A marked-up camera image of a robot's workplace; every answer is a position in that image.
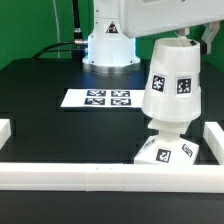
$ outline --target black cable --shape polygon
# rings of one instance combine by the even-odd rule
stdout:
[[[75,28],[80,28],[78,0],[73,0],[72,3],[73,3],[73,13],[74,13],[74,26]]]
[[[59,47],[59,46],[64,46],[64,45],[73,45],[73,44],[74,44],[74,41],[60,42],[60,43],[52,44],[52,45],[50,45],[48,47],[43,48],[41,51],[39,51],[37,54],[35,54],[33,56],[33,58],[38,58],[42,54],[41,52],[50,50],[52,48]]]
[[[79,16],[79,2],[78,0],[72,0],[73,5],[73,17],[74,17],[74,39],[82,39],[82,31],[80,25],[80,16]]]
[[[46,53],[54,53],[54,52],[75,52],[75,51],[85,51],[85,48],[76,48],[76,49],[70,49],[70,50],[44,50],[40,51],[38,54],[35,54],[33,56],[34,59],[38,59],[42,54]]]
[[[55,48],[55,47],[60,47],[60,46],[64,46],[64,45],[71,45],[71,44],[74,44],[74,40],[52,44],[52,45],[49,45],[48,47],[43,48],[41,51],[47,51],[47,50],[50,50],[50,49]]]

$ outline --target green backdrop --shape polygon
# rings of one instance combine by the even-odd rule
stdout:
[[[56,0],[61,41],[73,39],[72,0]],[[93,0],[79,0],[81,26],[87,38],[93,29]],[[42,48],[57,42],[53,0],[0,0],[0,69],[14,59],[29,58]],[[191,38],[200,38],[204,28],[191,28]],[[137,56],[151,58],[154,40],[173,36],[173,32],[138,38]],[[203,57],[224,72],[224,23],[212,46],[212,54]],[[44,57],[57,57],[56,54]]]

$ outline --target black tabletop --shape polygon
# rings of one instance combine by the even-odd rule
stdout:
[[[133,163],[156,132],[135,108],[60,107],[68,89],[144,89],[149,62],[123,74],[84,71],[80,62],[13,61],[0,72],[0,118],[12,136],[0,151],[4,162]],[[202,63],[202,114],[185,138],[200,146],[197,164],[217,164],[203,140],[205,121],[224,127],[224,75]],[[0,192],[7,223],[222,223],[222,194],[116,192]]]

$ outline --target paper sheet with markers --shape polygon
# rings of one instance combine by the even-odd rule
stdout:
[[[141,108],[145,90],[69,89],[61,107]]]

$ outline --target white cylinder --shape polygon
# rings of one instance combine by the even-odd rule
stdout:
[[[143,100],[143,112],[166,122],[201,114],[200,44],[180,38],[157,40]]]

